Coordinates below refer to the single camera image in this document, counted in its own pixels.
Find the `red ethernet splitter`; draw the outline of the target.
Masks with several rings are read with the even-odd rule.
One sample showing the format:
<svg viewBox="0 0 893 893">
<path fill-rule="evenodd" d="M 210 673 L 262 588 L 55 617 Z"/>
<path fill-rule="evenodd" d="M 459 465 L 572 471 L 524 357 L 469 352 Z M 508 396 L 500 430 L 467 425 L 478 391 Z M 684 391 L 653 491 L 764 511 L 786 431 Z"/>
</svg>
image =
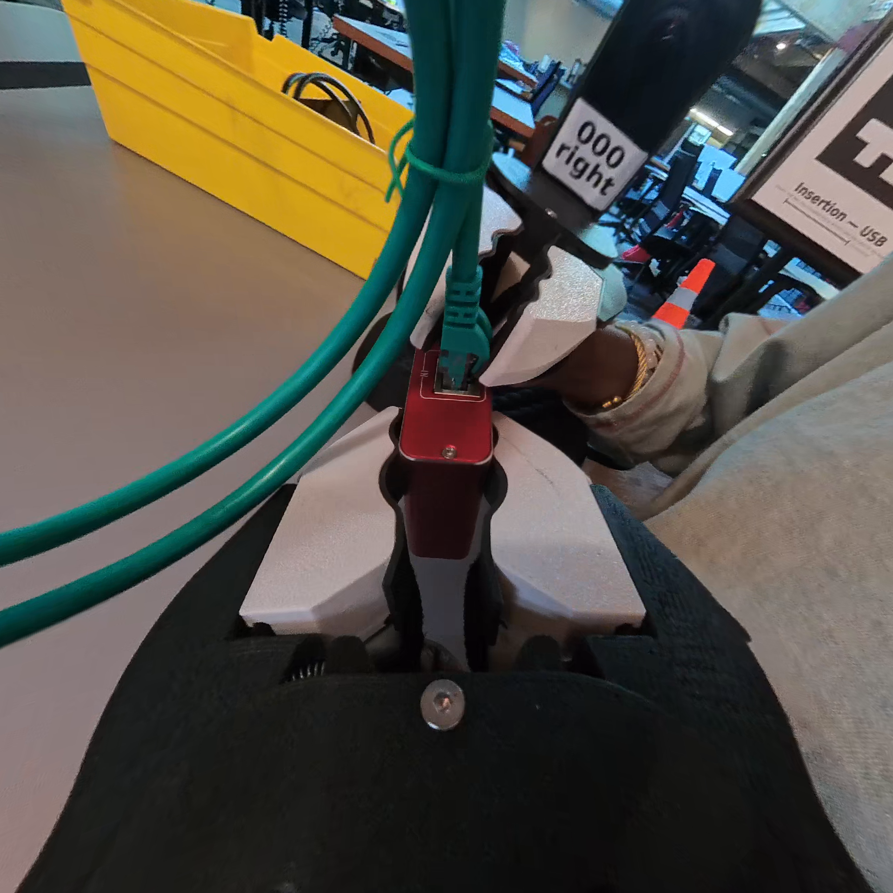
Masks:
<svg viewBox="0 0 893 893">
<path fill-rule="evenodd" d="M 494 455 L 492 416 L 486 387 L 447 392 L 440 385 L 440 352 L 415 351 L 398 440 L 412 555 L 462 560 L 471 551 Z"/>
</svg>

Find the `grey desk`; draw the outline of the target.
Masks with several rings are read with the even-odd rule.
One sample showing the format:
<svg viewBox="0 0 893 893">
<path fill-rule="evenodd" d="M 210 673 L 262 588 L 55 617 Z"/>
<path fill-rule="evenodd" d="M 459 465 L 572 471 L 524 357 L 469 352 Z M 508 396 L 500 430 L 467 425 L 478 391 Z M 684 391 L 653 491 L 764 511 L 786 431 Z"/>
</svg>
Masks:
<svg viewBox="0 0 893 893">
<path fill-rule="evenodd" d="M 90 87 L 1 96 L 2 530 L 199 446 L 271 394 L 361 279 L 110 140 Z M 222 535 L 2 649 L 1 887 L 68 798 L 120 676 Z"/>
</svg>

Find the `black-framed sign board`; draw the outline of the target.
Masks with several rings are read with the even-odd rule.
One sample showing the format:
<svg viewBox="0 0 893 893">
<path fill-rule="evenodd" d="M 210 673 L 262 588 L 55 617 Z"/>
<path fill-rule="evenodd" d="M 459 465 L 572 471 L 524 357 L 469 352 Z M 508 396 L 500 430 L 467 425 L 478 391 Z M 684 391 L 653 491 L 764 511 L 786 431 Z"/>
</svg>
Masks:
<svg viewBox="0 0 893 893">
<path fill-rule="evenodd" d="M 892 13 L 735 195 L 734 213 L 844 287 L 892 247 Z"/>
</svg>

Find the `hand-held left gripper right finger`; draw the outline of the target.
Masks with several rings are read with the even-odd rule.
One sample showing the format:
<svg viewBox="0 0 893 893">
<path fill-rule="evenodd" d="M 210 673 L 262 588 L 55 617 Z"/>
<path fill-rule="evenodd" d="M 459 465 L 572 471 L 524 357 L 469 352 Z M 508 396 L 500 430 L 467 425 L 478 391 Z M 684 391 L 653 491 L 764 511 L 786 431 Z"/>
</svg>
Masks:
<svg viewBox="0 0 893 893">
<path fill-rule="evenodd" d="M 584 471 L 557 447 L 494 415 L 477 554 L 466 578 L 466 657 L 509 668 L 524 644 L 639 635 L 646 608 Z"/>
</svg>

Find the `wooden office table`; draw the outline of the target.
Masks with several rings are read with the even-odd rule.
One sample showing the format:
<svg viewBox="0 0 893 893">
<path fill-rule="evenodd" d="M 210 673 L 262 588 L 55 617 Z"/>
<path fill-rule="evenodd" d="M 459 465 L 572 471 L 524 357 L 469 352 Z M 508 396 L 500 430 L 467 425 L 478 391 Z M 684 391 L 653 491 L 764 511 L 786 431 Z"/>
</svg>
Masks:
<svg viewBox="0 0 893 893">
<path fill-rule="evenodd" d="M 353 44 L 365 48 L 402 71 L 414 73 L 412 49 L 407 34 L 341 15 L 334 16 L 333 27 Z M 530 102 L 500 87 L 497 82 L 500 78 L 513 79 L 525 82 L 528 87 L 535 86 L 537 82 L 502 59 L 497 61 L 497 72 L 492 89 L 490 118 L 517 136 L 530 138 L 535 129 Z"/>
</svg>

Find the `orange cone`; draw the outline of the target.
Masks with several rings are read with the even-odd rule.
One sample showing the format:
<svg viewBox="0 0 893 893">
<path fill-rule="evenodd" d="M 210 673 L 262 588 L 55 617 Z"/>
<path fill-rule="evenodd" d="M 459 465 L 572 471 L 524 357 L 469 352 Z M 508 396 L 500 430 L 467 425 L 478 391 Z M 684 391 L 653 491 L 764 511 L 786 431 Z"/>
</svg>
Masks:
<svg viewBox="0 0 893 893">
<path fill-rule="evenodd" d="M 713 274 L 715 265 L 715 262 L 708 258 L 699 260 L 682 283 L 653 314 L 652 320 L 662 321 L 675 329 L 683 329 L 696 299 Z"/>
</svg>

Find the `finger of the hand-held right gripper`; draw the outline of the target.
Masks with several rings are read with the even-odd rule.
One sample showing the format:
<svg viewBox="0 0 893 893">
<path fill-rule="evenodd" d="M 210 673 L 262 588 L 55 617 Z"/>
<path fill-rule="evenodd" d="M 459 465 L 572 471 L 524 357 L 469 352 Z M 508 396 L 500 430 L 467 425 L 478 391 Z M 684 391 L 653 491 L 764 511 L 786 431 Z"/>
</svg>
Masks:
<svg viewBox="0 0 893 893">
<path fill-rule="evenodd" d="M 511 254 L 486 306 L 494 323 L 486 387 L 534 380 L 596 331 L 604 279 L 585 262 L 549 247 L 530 265 Z"/>
<path fill-rule="evenodd" d="M 483 189 L 481 223 L 477 256 L 480 264 L 493 256 L 497 250 L 497 240 L 517 234 L 522 227 L 521 218 L 508 203 L 489 187 Z M 415 349 L 424 349 L 436 325 L 441 321 L 446 302 L 447 269 L 453 262 L 449 254 L 441 269 L 439 279 L 418 322 L 409 337 Z"/>
</svg>

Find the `person's right forearm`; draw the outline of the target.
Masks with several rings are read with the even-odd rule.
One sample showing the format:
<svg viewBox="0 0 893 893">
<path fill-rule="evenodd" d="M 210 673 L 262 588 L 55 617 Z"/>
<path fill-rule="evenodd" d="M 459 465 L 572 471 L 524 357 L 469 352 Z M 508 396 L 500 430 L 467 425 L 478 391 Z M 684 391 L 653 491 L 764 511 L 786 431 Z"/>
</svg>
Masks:
<svg viewBox="0 0 893 893">
<path fill-rule="evenodd" d="M 662 321 L 605 328 L 641 348 L 637 390 L 567 407 L 590 444 L 623 467 L 653 463 L 679 475 L 701 452 L 776 396 L 830 363 L 842 347 L 801 318 L 780 326 L 742 314 L 718 331 L 675 329 Z"/>
</svg>

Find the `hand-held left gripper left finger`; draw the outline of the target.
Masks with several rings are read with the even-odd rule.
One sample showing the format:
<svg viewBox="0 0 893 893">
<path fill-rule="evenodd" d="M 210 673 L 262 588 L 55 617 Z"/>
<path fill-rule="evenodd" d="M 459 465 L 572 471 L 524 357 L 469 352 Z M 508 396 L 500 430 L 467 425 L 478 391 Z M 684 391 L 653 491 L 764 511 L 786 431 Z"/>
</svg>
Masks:
<svg viewBox="0 0 893 893">
<path fill-rule="evenodd" d="M 382 483 L 398 414 L 376 413 L 302 471 L 240 607 L 247 626 L 353 636 L 388 667 L 421 668 L 418 586 Z"/>
</svg>

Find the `yellow plastic bin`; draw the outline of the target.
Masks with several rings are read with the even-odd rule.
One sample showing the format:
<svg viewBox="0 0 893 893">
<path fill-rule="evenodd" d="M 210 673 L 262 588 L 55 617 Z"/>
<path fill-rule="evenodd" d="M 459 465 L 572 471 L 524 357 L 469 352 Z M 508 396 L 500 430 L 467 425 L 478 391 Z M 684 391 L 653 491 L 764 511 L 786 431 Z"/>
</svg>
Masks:
<svg viewBox="0 0 893 893">
<path fill-rule="evenodd" d="M 388 146 L 410 111 L 249 17 L 182 1 L 62 3 L 112 140 L 367 279 L 398 199 Z M 325 73 L 373 143 L 282 92 Z"/>
</svg>

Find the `person's beige sweater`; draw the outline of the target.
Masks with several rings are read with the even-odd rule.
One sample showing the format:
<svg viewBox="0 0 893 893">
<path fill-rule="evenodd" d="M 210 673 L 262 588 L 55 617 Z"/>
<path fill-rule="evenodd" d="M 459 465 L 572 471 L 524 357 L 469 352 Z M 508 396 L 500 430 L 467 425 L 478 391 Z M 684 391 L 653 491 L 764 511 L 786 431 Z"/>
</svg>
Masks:
<svg viewBox="0 0 893 893">
<path fill-rule="evenodd" d="M 887 258 L 802 317 L 842 351 L 698 454 L 648 520 L 749 632 L 873 891 L 891 891 L 891 295 Z"/>
</svg>

